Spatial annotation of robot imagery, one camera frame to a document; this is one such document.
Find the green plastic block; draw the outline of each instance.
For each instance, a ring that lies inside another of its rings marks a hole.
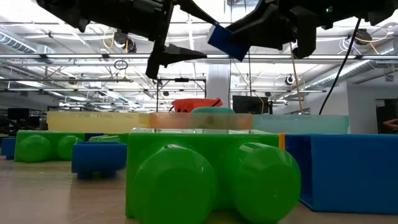
[[[16,162],[69,161],[72,158],[73,145],[84,138],[84,133],[18,131],[14,160]]]
[[[199,224],[236,209],[275,223],[300,195],[300,170],[277,134],[206,129],[135,129],[128,136],[126,216],[141,224]]]

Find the green cylinder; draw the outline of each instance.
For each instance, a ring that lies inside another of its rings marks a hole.
[[[57,146],[59,158],[62,160],[71,160],[73,145],[77,142],[81,142],[81,139],[76,136],[65,136],[62,138]]]
[[[19,157],[23,162],[43,162],[50,155],[50,141],[39,135],[30,136],[19,145]]]
[[[132,180],[132,210],[142,224],[203,223],[215,196],[213,167],[199,153],[178,145],[162,147],[145,159]]]
[[[252,223],[276,223],[297,204],[301,176],[285,150],[245,143],[225,155],[223,174],[239,213]]]

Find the wall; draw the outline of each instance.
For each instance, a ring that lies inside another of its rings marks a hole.
[[[310,108],[311,114],[318,114],[326,93],[310,93],[305,97],[303,109]],[[274,114],[287,114],[300,110],[299,103],[296,101],[288,102],[287,106],[274,108]],[[348,115],[347,83],[339,83],[330,95],[324,109],[323,115]]]
[[[348,85],[351,133],[377,134],[376,100],[397,99],[396,86]]]
[[[59,101],[52,96],[39,95],[29,92],[28,96],[21,96],[20,93],[0,93],[0,108],[30,108],[47,111],[48,106],[58,106]]]

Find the ceiling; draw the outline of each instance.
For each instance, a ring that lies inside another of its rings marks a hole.
[[[244,7],[234,7],[231,14],[231,9],[226,5],[225,0],[195,0],[195,2],[208,14],[213,16],[216,20],[221,22],[221,25],[227,26],[231,21],[242,18],[244,15],[253,10],[253,5],[249,4],[245,10]],[[374,43],[375,48],[385,44],[389,40],[395,38],[395,33],[398,27],[395,22],[398,19],[398,13],[395,13],[391,18],[378,26],[371,27],[369,23],[362,21],[361,28],[367,29],[372,35],[374,40],[379,40]],[[349,18],[343,21],[336,22],[334,28],[317,30],[317,49],[314,55],[344,55],[348,41],[345,40],[347,35],[352,33],[356,23],[356,18]],[[199,50],[206,54],[222,54],[218,49],[206,43],[206,36],[210,29],[210,25],[189,16],[186,12],[175,8],[172,23],[169,28],[167,43],[175,44],[179,47],[188,49]],[[4,30],[12,35],[17,35],[24,43],[28,45],[45,45],[55,51],[56,54],[124,54],[124,50],[112,44],[112,36],[115,29],[112,27],[104,26],[102,24],[89,24],[85,33],[70,27],[63,21],[39,7],[34,0],[2,0],[0,1],[0,30]],[[130,34],[130,37],[136,43],[138,54],[148,54],[152,51],[153,43],[145,40],[143,37]],[[279,51],[276,49],[266,49],[262,47],[251,47],[250,53],[252,55],[288,55],[290,49],[288,44],[285,45],[284,50]],[[2,54],[20,54],[20,52],[0,44],[0,53]],[[353,54],[375,54],[372,47],[368,44],[365,46],[355,45]],[[101,79],[106,81],[91,82],[93,86],[108,88],[108,89],[151,89],[155,88],[154,83],[148,80],[145,75],[146,59],[129,59],[126,60],[129,64],[125,70],[116,70],[113,64],[116,60],[88,60],[79,58],[76,60],[56,59],[53,66],[47,67],[45,71],[43,62],[35,60],[21,60],[12,59],[7,60],[17,66],[22,66],[30,70],[33,74],[50,78],[90,78]],[[169,65],[167,68],[161,67],[159,70],[160,78],[206,78],[209,71],[209,66],[217,63],[228,63],[229,60],[216,61],[216,60],[197,60],[194,62],[181,62]],[[317,78],[326,71],[338,66],[340,60],[322,62],[306,61],[298,62],[295,65],[297,75],[300,77],[300,82],[310,82]],[[286,76],[293,73],[293,65],[291,62],[261,61],[257,60],[253,63],[233,62],[230,66],[231,74],[239,77],[246,77],[251,73],[252,87],[257,89],[290,89],[291,86],[286,86],[284,79]],[[247,88],[244,78],[240,77],[238,84],[232,88]],[[117,82],[116,79],[129,80],[129,82]],[[204,92],[201,91],[203,82],[195,83],[176,83],[169,82],[165,89],[195,89],[195,91],[170,92],[169,96],[161,96],[161,110],[168,110],[172,99],[179,98],[203,98]],[[27,86],[21,83],[13,83],[12,87],[34,87]],[[50,82],[46,85],[57,88],[89,88],[87,83],[77,83],[71,85],[69,83]],[[155,93],[148,93],[144,91],[120,91],[118,93],[131,103],[137,103],[139,108],[137,111],[152,111],[155,108]],[[76,96],[89,97],[89,100],[94,99],[95,102],[111,103],[119,102],[114,100],[111,96],[99,96],[95,92],[87,94],[87,92],[80,93]]]

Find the blue toy block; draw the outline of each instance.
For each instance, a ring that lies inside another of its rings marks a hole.
[[[78,142],[72,150],[72,173],[89,179],[94,172],[115,177],[126,166],[127,145],[119,142]]]
[[[398,136],[286,135],[302,175],[300,201],[316,212],[398,214]]]
[[[236,58],[240,62],[243,61],[244,56],[248,53],[249,45],[232,45],[229,39],[232,32],[220,25],[212,26],[208,34],[208,44],[225,52],[232,58]]]
[[[14,159],[16,138],[4,138],[1,143],[1,156],[6,159]]]
[[[91,137],[103,136],[104,133],[86,133],[85,134],[85,141],[90,140]]]

